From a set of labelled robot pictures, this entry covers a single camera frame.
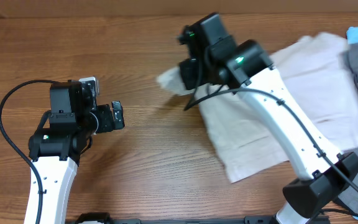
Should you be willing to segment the beige shorts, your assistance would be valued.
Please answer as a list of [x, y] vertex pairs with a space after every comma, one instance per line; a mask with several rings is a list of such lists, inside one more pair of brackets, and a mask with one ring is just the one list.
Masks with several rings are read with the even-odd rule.
[[[348, 49], [345, 38], [327, 32], [301, 37], [272, 54], [277, 72], [261, 79], [265, 89], [257, 99], [280, 113], [290, 139], [300, 141], [300, 151], [311, 159], [330, 146], [342, 152], [358, 148], [358, 93], [342, 58]], [[255, 87], [206, 99], [216, 90], [215, 85], [202, 85], [195, 98], [229, 181], [285, 162], [285, 151], [246, 103], [256, 95]]]

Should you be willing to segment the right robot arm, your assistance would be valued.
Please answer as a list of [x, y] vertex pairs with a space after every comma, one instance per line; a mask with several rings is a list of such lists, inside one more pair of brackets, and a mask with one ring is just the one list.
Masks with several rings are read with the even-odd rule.
[[185, 26], [179, 42], [189, 57], [180, 63], [187, 90], [227, 85], [261, 118], [296, 174], [284, 186], [285, 205], [270, 223], [318, 223], [323, 208], [352, 185], [358, 156], [327, 140], [293, 99], [268, 53], [254, 40], [237, 44], [218, 13]]

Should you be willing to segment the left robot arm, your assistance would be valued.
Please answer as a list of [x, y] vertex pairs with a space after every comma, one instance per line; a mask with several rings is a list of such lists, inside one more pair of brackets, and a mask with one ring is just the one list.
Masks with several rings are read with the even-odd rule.
[[53, 84], [50, 87], [50, 126], [40, 126], [29, 139], [31, 173], [25, 223], [64, 223], [70, 189], [80, 156], [92, 135], [123, 129], [119, 101], [98, 105], [95, 77]]

